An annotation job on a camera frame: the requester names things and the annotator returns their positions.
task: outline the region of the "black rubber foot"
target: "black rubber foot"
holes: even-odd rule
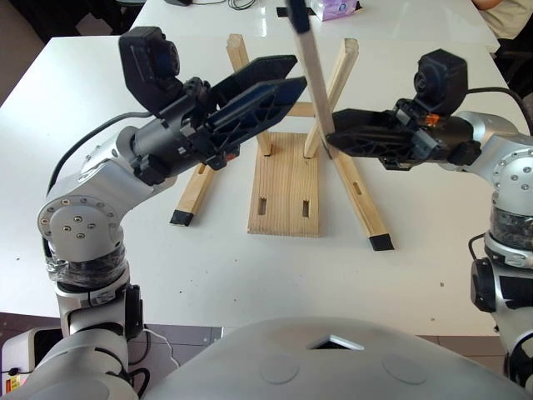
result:
[[[392,246],[391,236],[386,233],[385,235],[370,236],[370,243],[372,248],[377,252],[382,252],[383,250],[394,250]]]
[[[182,225],[183,227],[188,227],[194,217],[193,213],[186,211],[174,210],[172,218],[170,218],[170,223],[174,225]]]

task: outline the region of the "desk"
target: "desk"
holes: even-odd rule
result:
[[[471,0],[361,3],[363,9],[349,17],[326,22],[311,17],[313,31],[319,37],[480,44],[491,53],[500,46]],[[174,38],[227,38],[230,33],[240,33],[245,38],[291,38],[290,24],[286,18],[277,17],[276,7],[285,7],[285,2],[258,0],[248,10],[235,11],[225,3],[178,7],[163,0],[147,0],[134,26],[155,25]]]
[[[224,37],[169,38],[179,48],[182,79],[195,75],[214,84],[231,73]],[[329,75],[339,40],[319,37],[317,42]],[[251,58],[296,51],[292,40],[256,37],[247,46]],[[399,97],[412,97],[416,63],[435,47],[361,41],[337,109],[382,110]],[[472,87],[504,85],[483,47],[442,47],[466,58]],[[296,66],[291,75],[299,74]],[[306,92],[302,100],[309,100]],[[498,113],[526,131],[518,107],[504,94],[471,95],[462,108]],[[117,37],[54,38],[2,105],[0,312],[57,316],[36,226],[50,173],[90,129],[116,114],[141,110],[123,82]],[[67,164],[67,172],[125,125],[88,143]],[[289,117],[275,129],[307,133],[310,127],[310,118]],[[373,252],[333,163],[322,154],[323,237],[249,235],[256,145],[245,143],[242,155],[217,175],[193,226],[168,223],[189,172],[124,218],[132,282],[142,287],[148,323],[238,327],[273,317],[330,315],[416,334],[492,333],[490,316],[470,302],[466,248],[470,237],[488,228],[489,185],[436,165],[386,172],[377,160],[359,160],[396,247]]]

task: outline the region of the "wooden stand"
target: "wooden stand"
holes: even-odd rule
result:
[[[312,102],[297,103],[287,115],[316,116],[316,123],[308,135],[268,131],[257,135],[257,161],[248,232],[313,238],[320,236],[317,149],[322,141],[335,163],[372,246],[375,250],[391,249],[388,232],[354,162],[335,148],[327,147],[323,134],[334,132],[331,112],[357,59],[357,40],[342,41],[341,51],[326,91],[314,37],[312,32],[308,33],[311,35],[301,35],[305,37],[298,44],[300,62],[306,73]],[[249,63],[241,35],[230,35],[227,40],[227,53],[235,70]],[[177,205],[171,223],[188,226],[214,175],[215,172],[208,167],[197,167]]]
[[[234,71],[238,71],[250,62],[242,35],[231,34],[227,39],[226,50]],[[314,115],[313,105],[310,102],[297,102],[287,114],[287,116],[291,117],[314,117]],[[268,156],[271,154],[271,137],[269,132],[262,132],[257,135],[257,144],[258,152],[262,155]],[[170,223],[185,227],[189,226],[194,215],[202,205],[203,197],[215,174],[216,171],[205,167],[203,164],[195,168],[189,183],[185,187],[182,198],[172,214]]]

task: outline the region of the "orange component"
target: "orange component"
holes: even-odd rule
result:
[[[428,127],[434,127],[441,117],[438,114],[427,114],[426,115],[426,125]]]

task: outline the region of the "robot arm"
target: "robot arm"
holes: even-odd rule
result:
[[[64,339],[10,398],[137,398],[126,343],[142,330],[142,300],[129,282],[122,218],[198,163],[225,167],[306,86],[286,79],[294,56],[258,58],[214,87],[198,77],[182,83],[177,50],[157,27],[134,28],[119,47],[128,89],[155,118],[98,146],[49,192],[37,224]]]
[[[467,94],[466,62],[443,50],[421,58],[415,88],[413,100],[390,111],[335,112],[326,140],[350,156],[379,158],[386,169],[439,163],[494,188],[487,257],[472,264],[471,298],[496,321],[508,376],[533,392],[533,137],[494,115],[451,116]]]

